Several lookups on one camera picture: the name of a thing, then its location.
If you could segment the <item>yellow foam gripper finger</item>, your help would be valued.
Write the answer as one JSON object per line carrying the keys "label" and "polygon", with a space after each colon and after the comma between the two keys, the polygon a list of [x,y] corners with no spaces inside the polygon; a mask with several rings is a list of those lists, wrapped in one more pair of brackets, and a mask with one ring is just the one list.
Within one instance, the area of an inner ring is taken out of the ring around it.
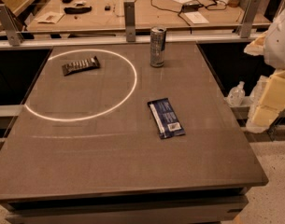
{"label": "yellow foam gripper finger", "polygon": [[261,76],[253,90],[246,129],[262,133],[285,109],[285,70],[276,70],[270,77]]}
{"label": "yellow foam gripper finger", "polygon": [[244,52],[251,56],[263,55],[265,37],[266,32],[263,32],[255,40],[247,44],[247,46],[244,48]]}

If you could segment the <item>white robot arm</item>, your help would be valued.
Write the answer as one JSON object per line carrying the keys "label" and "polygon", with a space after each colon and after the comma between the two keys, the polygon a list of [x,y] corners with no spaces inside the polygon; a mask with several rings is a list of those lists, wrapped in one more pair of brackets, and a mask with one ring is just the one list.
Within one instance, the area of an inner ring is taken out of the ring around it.
{"label": "white robot arm", "polygon": [[264,62],[275,71],[270,77],[260,76],[250,98],[246,128],[252,133],[266,131],[285,109],[285,8],[266,32],[244,48],[252,55],[263,55]]}

